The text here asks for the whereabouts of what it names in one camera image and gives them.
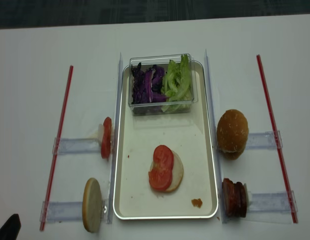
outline food item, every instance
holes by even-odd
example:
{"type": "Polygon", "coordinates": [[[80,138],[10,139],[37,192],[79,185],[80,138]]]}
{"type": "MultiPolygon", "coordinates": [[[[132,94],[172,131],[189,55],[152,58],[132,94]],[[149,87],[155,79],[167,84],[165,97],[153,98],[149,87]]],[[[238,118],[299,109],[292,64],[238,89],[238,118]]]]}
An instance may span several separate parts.
{"type": "Polygon", "coordinates": [[[203,205],[203,202],[200,198],[198,198],[198,199],[192,199],[191,204],[193,204],[194,207],[198,207],[200,209],[201,206],[203,205]]]}
{"type": "MultiPolygon", "coordinates": [[[[192,78],[187,54],[181,55],[180,63],[170,60],[166,74],[164,68],[157,65],[153,65],[145,72],[141,68],[141,62],[136,67],[131,67],[134,77],[132,104],[190,101],[192,99],[192,78]]],[[[187,103],[163,105],[162,107],[135,107],[134,113],[175,112],[178,109],[187,110],[190,106],[187,103]]]]}
{"type": "Polygon", "coordinates": [[[231,217],[235,211],[235,188],[234,184],[228,178],[224,178],[222,182],[222,190],[224,196],[225,213],[228,217],[231,217]]]}
{"type": "Polygon", "coordinates": [[[112,134],[112,120],[107,117],[103,123],[104,133],[101,141],[100,154],[103,159],[108,159],[111,154],[111,134],[112,134]]]}
{"type": "Polygon", "coordinates": [[[165,145],[159,145],[153,153],[151,170],[148,172],[149,184],[157,191],[165,191],[173,180],[174,155],[165,145]]]}
{"type": "Polygon", "coordinates": [[[141,62],[137,67],[131,67],[131,73],[134,77],[132,104],[165,102],[167,97],[161,94],[165,74],[164,68],[153,65],[146,72],[143,72],[141,67],[141,62]]]}
{"type": "Polygon", "coordinates": [[[237,159],[245,150],[248,135],[248,122],[240,111],[227,110],[220,118],[216,137],[218,148],[225,158],[237,159]]]}
{"type": "Polygon", "coordinates": [[[148,172],[150,186],[158,192],[171,193],[180,186],[183,175],[184,167],[178,154],[165,145],[158,146],[148,172]]]}
{"type": "MultiPolygon", "coordinates": [[[[167,74],[163,78],[163,86],[161,88],[161,92],[169,97],[167,101],[191,100],[191,84],[192,79],[188,55],[182,55],[180,63],[170,60],[167,74]]],[[[164,105],[161,109],[163,112],[175,112],[177,109],[187,109],[190,106],[190,104],[164,105]]]]}
{"type": "MultiPolygon", "coordinates": [[[[165,189],[161,190],[161,192],[171,193],[175,191],[181,184],[183,176],[184,176],[184,166],[180,156],[174,151],[172,151],[174,155],[174,164],[172,169],[172,180],[170,185],[165,189]]],[[[150,171],[152,171],[154,166],[154,162],[151,163],[150,171]]]]}
{"type": "Polygon", "coordinates": [[[102,193],[99,182],[90,178],[84,190],[82,219],[85,229],[97,233],[100,228],[102,214],[102,193]]]}
{"type": "Polygon", "coordinates": [[[228,178],[222,182],[225,213],[228,217],[246,217],[247,194],[241,182],[234,184],[228,178]]]}
{"type": "Polygon", "coordinates": [[[239,216],[242,218],[246,217],[247,212],[247,196],[246,196],[246,190],[245,187],[241,182],[237,182],[236,185],[239,188],[239,194],[240,194],[240,211],[239,216]]]}

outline food crumb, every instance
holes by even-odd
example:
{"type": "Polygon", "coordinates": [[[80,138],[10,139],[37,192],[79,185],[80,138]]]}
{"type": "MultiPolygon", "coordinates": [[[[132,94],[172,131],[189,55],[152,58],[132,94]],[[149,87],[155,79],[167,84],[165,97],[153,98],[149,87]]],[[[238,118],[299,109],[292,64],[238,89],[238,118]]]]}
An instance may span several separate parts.
{"type": "Polygon", "coordinates": [[[191,204],[193,204],[194,207],[198,207],[200,209],[203,202],[200,198],[198,198],[198,199],[195,198],[195,199],[191,200],[191,204]]]}

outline toasted bun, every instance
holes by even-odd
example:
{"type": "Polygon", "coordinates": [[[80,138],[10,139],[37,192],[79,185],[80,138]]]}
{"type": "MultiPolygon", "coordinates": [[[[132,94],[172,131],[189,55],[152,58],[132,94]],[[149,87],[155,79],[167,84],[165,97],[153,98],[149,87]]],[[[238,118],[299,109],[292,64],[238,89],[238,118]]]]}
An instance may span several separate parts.
{"type": "Polygon", "coordinates": [[[221,116],[217,125],[216,136],[218,147],[222,152],[243,152],[248,135],[249,126],[243,113],[230,109],[221,116]]]}
{"type": "Polygon", "coordinates": [[[102,193],[99,182],[90,178],[84,190],[82,218],[85,229],[97,233],[100,228],[102,213],[102,193]]]}
{"type": "MultiPolygon", "coordinates": [[[[171,193],[175,191],[180,186],[184,175],[184,166],[180,156],[176,152],[172,152],[174,155],[174,166],[172,170],[173,178],[170,186],[164,191],[164,193],[171,193]]],[[[150,171],[153,169],[153,164],[154,162],[150,165],[150,171]]]]}

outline tomato slice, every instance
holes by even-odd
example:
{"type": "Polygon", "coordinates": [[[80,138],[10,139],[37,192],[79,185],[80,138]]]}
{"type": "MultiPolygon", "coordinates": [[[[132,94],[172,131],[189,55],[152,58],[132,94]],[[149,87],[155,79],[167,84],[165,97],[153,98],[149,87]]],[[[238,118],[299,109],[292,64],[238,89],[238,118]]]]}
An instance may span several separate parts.
{"type": "Polygon", "coordinates": [[[157,191],[165,191],[172,183],[172,170],[158,170],[155,167],[148,172],[149,184],[157,191]]]}
{"type": "Polygon", "coordinates": [[[165,191],[173,180],[174,155],[165,145],[155,148],[153,168],[148,172],[149,184],[157,191],[165,191]]]}
{"type": "Polygon", "coordinates": [[[103,123],[104,134],[101,141],[100,154],[103,159],[108,159],[111,154],[111,134],[112,134],[112,120],[107,117],[103,123]]]}
{"type": "Polygon", "coordinates": [[[158,169],[172,170],[174,166],[174,154],[167,146],[159,145],[154,150],[153,161],[158,169]]]}

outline clear plastic box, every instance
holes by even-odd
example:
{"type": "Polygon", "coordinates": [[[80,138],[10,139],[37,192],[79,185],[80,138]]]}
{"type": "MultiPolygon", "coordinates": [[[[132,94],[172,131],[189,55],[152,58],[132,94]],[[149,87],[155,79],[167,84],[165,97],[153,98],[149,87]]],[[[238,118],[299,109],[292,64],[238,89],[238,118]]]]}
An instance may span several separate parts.
{"type": "Polygon", "coordinates": [[[136,57],[130,59],[130,75],[129,75],[129,96],[128,105],[132,110],[133,115],[153,115],[153,114],[172,114],[172,113],[186,113],[191,111],[192,103],[197,102],[198,96],[196,91],[196,75],[194,71],[194,60],[189,54],[188,63],[190,69],[190,95],[189,100],[168,101],[165,102],[147,102],[147,103],[133,103],[133,85],[134,77],[132,74],[132,68],[138,66],[141,63],[141,70],[143,72],[152,68],[153,65],[162,67],[165,70],[165,74],[168,70],[170,60],[176,63],[180,63],[184,54],[166,55],[166,56],[151,56],[151,57],[136,57]]]}

